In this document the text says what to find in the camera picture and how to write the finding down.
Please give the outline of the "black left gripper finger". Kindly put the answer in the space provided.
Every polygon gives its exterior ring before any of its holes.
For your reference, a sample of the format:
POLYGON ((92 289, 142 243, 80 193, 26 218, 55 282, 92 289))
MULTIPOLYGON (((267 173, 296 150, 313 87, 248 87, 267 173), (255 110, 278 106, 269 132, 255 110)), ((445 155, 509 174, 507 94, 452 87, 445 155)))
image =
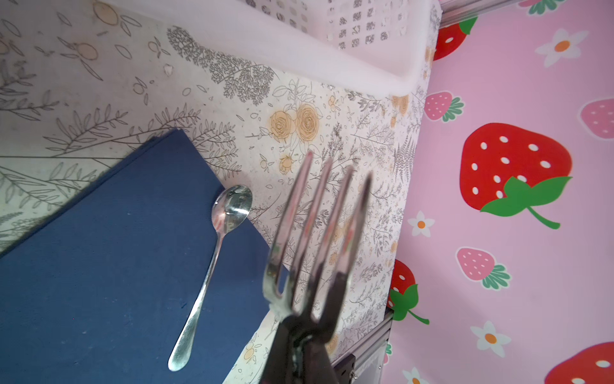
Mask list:
POLYGON ((336 330, 348 275, 337 273, 318 321, 309 312, 290 315, 276 332, 261 383, 337 383, 326 343, 336 330))

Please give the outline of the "silver metal spoon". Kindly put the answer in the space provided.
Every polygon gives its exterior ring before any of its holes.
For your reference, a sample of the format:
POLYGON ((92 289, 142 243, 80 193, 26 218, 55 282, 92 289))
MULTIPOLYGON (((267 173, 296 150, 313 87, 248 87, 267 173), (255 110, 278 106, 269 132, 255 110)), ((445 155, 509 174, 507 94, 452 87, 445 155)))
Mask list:
POLYGON ((252 204, 253 193, 249 187, 244 185, 235 185, 225 189, 214 202, 211 220, 217 234, 217 242, 198 297, 170 354, 167 367, 172 372, 180 371, 190 360, 201 309, 217 265, 223 239, 247 219, 252 204))

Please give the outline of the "dark blue paper napkin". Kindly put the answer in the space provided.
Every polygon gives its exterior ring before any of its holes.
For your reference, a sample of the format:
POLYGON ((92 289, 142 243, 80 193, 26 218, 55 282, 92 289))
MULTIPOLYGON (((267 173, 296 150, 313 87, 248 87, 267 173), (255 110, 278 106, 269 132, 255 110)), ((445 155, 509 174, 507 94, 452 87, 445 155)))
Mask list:
POLYGON ((221 383, 269 306, 269 253, 227 235, 192 355, 167 361, 217 241, 222 185, 182 131, 154 139, 1 259, 4 383, 221 383))

